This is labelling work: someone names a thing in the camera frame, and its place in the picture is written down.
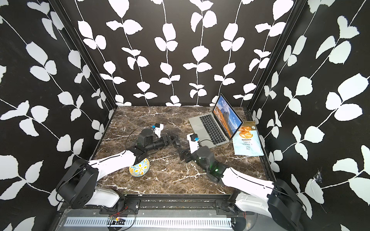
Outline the silver laptop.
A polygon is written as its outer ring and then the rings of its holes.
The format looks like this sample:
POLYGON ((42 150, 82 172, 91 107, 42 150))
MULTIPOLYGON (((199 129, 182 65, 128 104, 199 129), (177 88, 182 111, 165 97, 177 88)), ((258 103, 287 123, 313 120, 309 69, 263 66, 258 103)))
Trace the silver laptop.
POLYGON ((232 140, 243 121, 226 98, 220 94, 213 110, 189 119, 200 145, 213 148, 232 140))

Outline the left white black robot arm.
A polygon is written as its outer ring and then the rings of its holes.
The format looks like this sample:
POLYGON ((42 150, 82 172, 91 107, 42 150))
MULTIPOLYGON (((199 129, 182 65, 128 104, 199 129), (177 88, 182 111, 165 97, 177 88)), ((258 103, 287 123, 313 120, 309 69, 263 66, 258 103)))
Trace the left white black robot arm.
POLYGON ((62 180, 56 186, 56 195, 61 196, 72 209, 86 205, 114 207, 120 200, 117 192, 100 188, 97 182, 120 169, 139 164, 148 157, 152 150, 159 150, 169 145, 180 147, 178 135, 159 136, 153 129, 143 129, 135 145, 110 157, 86 161, 78 159, 69 167, 62 180))

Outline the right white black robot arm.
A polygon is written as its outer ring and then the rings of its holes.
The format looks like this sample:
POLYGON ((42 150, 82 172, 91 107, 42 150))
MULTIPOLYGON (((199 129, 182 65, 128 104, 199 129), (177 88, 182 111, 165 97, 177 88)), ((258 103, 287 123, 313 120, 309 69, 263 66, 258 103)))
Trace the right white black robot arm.
POLYGON ((231 203, 239 211, 268 216, 287 231, 304 230, 301 223, 303 202, 285 181, 265 181, 243 174, 217 161, 207 146, 185 149, 179 157, 187 163, 195 162, 213 183, 238 190, 231 203))

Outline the yellow blue patterned bowl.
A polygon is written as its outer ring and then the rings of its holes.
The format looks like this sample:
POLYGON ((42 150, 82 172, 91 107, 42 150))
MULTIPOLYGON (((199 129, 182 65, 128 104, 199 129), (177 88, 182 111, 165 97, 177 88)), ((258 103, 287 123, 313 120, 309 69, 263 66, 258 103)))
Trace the yellow blue patterned bowl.
POLYGON ((134 177, 142 177, 148 172, 149 168, 150 168, 150 161, 147 158, 145 158, 140 163, 134 166, 130 166, 129 172, 134 177))

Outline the light blue chips bag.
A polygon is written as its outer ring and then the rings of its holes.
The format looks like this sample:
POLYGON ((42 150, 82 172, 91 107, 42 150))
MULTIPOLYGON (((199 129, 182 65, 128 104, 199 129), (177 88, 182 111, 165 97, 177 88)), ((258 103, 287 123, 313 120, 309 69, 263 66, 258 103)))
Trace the light blue chips bag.
POLYGON ((254 121, 245 121, 234 135, 232 142, 234 154, 237 156, 260 157, 264 155, 254 121))

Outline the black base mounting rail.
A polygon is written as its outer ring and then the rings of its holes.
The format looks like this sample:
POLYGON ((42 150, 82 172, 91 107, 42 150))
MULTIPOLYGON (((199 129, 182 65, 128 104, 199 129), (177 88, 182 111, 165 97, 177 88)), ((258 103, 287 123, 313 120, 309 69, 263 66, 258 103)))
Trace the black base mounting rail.
POLYGON ((74 203, 72 209, 98 209, 101 214, 114 214, 126 209, 136 215, 144 210, 211 210, 218 215, 240 216, 244 211, 269 216, 263 202, 246 195, 246 202, 237 206, 237 193, 233 194, 127 194, 122 196, 112 208, 108 206, 74 203))

